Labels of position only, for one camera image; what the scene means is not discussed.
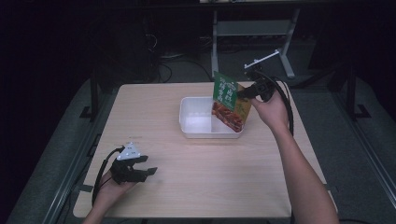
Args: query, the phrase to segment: wooden tabletop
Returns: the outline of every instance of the wooden tabletop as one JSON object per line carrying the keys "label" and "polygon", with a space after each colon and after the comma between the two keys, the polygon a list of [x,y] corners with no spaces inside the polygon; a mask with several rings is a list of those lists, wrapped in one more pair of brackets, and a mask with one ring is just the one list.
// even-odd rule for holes
{"label": "wooden tabletop", "polygon": [[[250,83],[241,82],[247,87]],[[180,130],[180,101],[211,96],[213,83],[124,85],[120,88],[84,185],[93,186],[103,159],[127,142],[158,167],[137,184],[108,217],[289,217],[290,202],[276,141],[254,107],[237,139],[188,139]],[[292,102],[294,136],[326,183],[300,115]],[[90,192],[81,191],[74,208],[85,217]]]}

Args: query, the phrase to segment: snack bag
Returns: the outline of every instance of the snack bag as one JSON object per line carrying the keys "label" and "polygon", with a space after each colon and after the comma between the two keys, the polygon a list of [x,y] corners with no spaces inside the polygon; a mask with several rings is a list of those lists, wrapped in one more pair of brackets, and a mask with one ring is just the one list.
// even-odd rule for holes
{"label": "snack bag", "polygon": [[249,100],[239,99],[236,96],[236,93],[242,89],[244,87],[236,81],[215,72],[212,115],[215,115],[236,133],[244,129],[251,108]]}

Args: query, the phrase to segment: white plastic tray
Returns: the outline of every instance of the white plastic tray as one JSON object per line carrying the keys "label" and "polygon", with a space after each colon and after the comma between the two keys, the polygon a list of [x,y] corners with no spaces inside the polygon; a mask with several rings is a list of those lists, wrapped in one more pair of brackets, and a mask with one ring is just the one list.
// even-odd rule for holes
{"label": "white plastic tray", "polygon": [[236,133],[212,115],[212,97],[185,97],[180,103],[179,123],[187,138],[238,138]]}

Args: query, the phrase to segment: hand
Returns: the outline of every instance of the hand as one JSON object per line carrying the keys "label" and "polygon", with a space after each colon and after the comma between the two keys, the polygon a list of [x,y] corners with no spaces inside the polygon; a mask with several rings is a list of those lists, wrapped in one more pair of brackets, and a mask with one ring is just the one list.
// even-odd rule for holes
{"label": "hand", "polygon": [[120,185],[111,178],[111,172],[107,171],[101,178],[100,189],[96,196],[93,208],[84,220],[84,223],[101,223],[108,209],[116,203],[122,195],[131,189],[136,183],[124,182]]}
{"label": "hand", "polygon": [[279,128],[288,129],[288,112],[278,91],[274,92],[267,103],[261,102],[255,98],[250,99],[250,102],[256,108],[262,121],[264,121],[272,131]]}

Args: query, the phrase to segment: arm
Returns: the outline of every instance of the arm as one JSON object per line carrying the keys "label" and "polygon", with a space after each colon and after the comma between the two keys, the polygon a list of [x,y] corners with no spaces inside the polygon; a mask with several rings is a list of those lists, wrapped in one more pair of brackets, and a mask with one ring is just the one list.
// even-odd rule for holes
{"label": "arm", "polygon": [[297,223],[339,223],[332,199],[291,135],[288,115],[276,91],[267,103],[251,99],[279,148],[286,185]]}
{"label": "arm", "polygon": [[101,223],[108,209],[116,203],[121,196],[131,189],[136,183],[125,182],[118,185],[111,179],[107,171],[101,178],[101,188],[96,196],[95,203],[90,213],[85,217],[84,224]]}

